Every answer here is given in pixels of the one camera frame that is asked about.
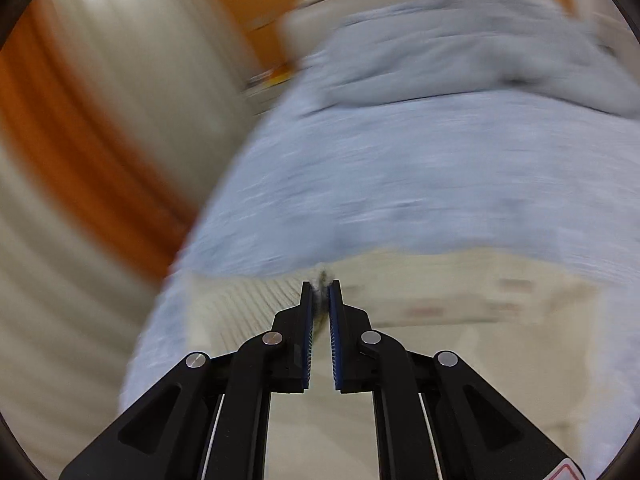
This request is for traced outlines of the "cream knit sweater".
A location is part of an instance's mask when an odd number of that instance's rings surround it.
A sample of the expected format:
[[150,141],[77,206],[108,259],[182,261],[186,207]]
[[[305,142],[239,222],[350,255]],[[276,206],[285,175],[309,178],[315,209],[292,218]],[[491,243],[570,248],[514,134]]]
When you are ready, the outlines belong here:
[[234,350],[294,301],[300,284],[332,280],[408,349],[456,352],[590,477],[606,465],[594,418],[611,399],[597,375],[608,290],[559,263],[490,247],[199,261],[181,281],[190,345],[213,356]]

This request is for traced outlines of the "grey butterfly bed sheet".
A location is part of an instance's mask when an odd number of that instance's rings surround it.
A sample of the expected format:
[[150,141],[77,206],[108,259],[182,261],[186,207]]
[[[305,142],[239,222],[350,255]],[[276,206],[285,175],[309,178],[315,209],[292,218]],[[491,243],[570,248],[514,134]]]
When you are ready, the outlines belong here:
[[321,108],[310,90],[292,90],[198,216],[119,404],[189,351],[192,273],[267,276],[374,248],[484,246],[604,286],[594,364],[612,396],[577,455],[597,478],[639,415],[639,125],[514,90],[365,108]]

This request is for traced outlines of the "orange curtain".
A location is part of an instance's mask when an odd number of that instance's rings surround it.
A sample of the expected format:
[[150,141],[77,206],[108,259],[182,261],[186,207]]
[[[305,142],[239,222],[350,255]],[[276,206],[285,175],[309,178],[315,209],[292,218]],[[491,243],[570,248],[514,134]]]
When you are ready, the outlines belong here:
[[1,116],[17,153],[91,235],[145,278],[167,275],[196,210],[81,87],[36,6],[1,49]]

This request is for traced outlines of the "cream sheer curtain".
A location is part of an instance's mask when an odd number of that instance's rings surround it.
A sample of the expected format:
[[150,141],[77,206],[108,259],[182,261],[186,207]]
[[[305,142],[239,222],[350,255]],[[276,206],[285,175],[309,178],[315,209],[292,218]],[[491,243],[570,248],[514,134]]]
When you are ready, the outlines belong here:
[[[242,90],[256,63],[218,0],[30,6],[81,87],[197,214],[254,122]],[[8,131],[1,116],[1,411],[54,479],[114,416],[161,281],[66,211]]]

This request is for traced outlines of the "grey quilted duvet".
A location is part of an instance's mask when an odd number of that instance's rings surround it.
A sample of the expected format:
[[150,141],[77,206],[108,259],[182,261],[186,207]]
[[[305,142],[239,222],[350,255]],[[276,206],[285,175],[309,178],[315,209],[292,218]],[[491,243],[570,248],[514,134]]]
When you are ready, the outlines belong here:
[[548,0],[412,0],[352,14],[304,63],[326,106],[515,88],[639,115],[634,77]]

